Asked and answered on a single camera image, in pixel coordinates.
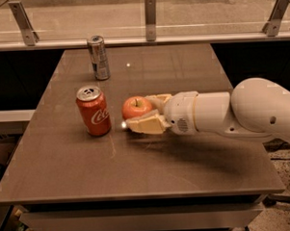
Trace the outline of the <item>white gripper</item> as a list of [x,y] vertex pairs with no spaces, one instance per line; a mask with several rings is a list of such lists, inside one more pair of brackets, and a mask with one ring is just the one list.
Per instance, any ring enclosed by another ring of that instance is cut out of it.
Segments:
[[[127,119],[126,125],[134,133],[157,135],[171,127],[171,131],[176,135],[194,135],[197,132],[195,125],[197,97],[196,91],[182,91],[174,96],[168,93],[149,95],[146,99],[154,110]],[[163,108],[164,115],[161,115],[158,109]]]

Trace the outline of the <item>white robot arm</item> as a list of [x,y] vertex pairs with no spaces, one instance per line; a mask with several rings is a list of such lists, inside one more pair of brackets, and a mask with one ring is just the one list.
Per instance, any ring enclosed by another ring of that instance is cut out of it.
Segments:
[[125,120],[133,132],[177,135],[211,132],[238,140],[290,143],[290,91],[261,78],[249,78],[232,92],[182,91],[155,94],[152,110]]

